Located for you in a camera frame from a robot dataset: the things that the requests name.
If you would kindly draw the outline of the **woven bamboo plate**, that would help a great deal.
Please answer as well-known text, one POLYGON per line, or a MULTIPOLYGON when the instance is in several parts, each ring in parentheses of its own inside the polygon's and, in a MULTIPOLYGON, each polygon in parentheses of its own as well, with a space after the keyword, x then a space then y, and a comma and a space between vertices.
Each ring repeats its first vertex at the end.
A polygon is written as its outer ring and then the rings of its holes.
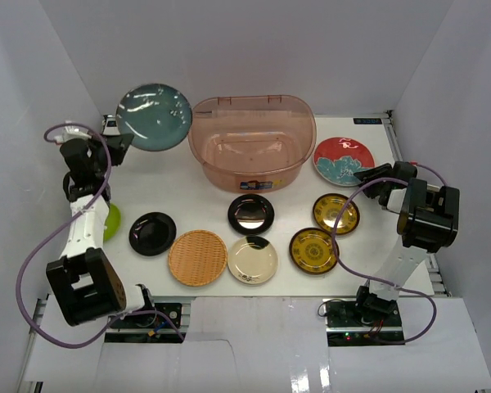
POLYGON ((227 267, 227 247, 215 233, 193 230, 173 243, 168 265, 170 273, 181 284, 203 287, 219 278, 227 267))

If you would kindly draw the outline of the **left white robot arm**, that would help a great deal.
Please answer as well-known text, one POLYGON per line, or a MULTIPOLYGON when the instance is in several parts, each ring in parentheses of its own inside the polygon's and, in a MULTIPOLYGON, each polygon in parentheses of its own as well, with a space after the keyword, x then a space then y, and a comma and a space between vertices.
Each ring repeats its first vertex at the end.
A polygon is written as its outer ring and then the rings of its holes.
POLYGON ((142 284, 124 285, 103 250, 110 213, 107 164, 120 165, 133 140, 131 134, 72 138, 60 154, 69 168, 63 179, 72 215, 65 248, 46 267, 47 279, 65 321, 77 326, 98 318, 128 314, 138 326, 155 321, 156 306, 142 284))

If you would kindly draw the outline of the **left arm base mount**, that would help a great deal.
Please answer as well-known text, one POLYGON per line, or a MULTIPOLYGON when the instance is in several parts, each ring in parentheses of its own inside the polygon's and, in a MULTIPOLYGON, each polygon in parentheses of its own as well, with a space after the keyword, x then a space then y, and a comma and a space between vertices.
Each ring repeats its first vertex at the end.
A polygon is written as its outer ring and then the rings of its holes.
POLYGON ((105 334, 105 343, 181 344, 187 334, 190 305, 157 301, 158 314, 127 317, 115 322, 105 334))

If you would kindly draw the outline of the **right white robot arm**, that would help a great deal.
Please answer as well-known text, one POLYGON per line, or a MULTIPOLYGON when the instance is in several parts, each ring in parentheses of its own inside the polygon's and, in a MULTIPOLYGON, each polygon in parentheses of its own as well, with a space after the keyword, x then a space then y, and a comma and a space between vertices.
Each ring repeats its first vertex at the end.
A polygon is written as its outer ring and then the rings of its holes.
POLYGON ((393 314, 399 292, 417 266, 457 236, 460 191, 446 183, 432 187, 417 177, 420 168, 416 162, 397 161, 354 174, 366 197, 399 215, 397 242, 357 292, 353 315, 365 327, 393 314))

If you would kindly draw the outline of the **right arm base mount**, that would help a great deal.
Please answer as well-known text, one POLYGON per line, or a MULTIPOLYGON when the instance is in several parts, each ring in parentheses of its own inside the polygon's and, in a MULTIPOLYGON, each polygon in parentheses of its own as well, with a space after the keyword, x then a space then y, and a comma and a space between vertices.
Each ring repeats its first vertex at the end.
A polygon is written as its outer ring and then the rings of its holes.
POLYGON ((354 300, 328 299, 318 306, 317 315, 324 319, 330 348, 404 345, 397 310, 384 318, 364 318, 354 300))

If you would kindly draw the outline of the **dark teal glazed plate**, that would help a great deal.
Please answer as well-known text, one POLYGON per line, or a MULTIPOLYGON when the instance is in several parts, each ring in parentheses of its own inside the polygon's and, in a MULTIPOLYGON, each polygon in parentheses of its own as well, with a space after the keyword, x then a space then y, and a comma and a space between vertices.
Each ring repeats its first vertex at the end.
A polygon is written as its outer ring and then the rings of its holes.
POLYGON ((167 84, 143 84, 120 99, 115 120, 122 134, 132 134, 141 151, 166 151, 181 143, 192 124, 191 105, 167 84))

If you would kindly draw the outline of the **cream plate with black patch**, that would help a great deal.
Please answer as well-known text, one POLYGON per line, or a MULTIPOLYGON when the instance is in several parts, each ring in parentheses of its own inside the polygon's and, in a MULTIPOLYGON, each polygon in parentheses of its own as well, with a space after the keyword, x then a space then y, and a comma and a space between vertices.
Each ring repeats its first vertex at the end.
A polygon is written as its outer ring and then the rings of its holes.
POLYGON ((277 251, 264 237, 243 237, 228 250, 227 267, 230 273, 247 285, 260 285, 269 281, 278 266, 277 251))

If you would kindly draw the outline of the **red teal floral plate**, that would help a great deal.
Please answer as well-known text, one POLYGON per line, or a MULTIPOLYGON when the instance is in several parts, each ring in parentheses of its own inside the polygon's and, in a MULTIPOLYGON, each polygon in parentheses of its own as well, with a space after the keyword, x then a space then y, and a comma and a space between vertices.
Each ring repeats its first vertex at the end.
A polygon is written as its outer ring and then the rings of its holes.
POLYGON ((360 141, 334 137, 320 142, 313 154, 317 172, 329 183, 340 187, 356 187, 355 173, 375 167, 373 155, 360 141))

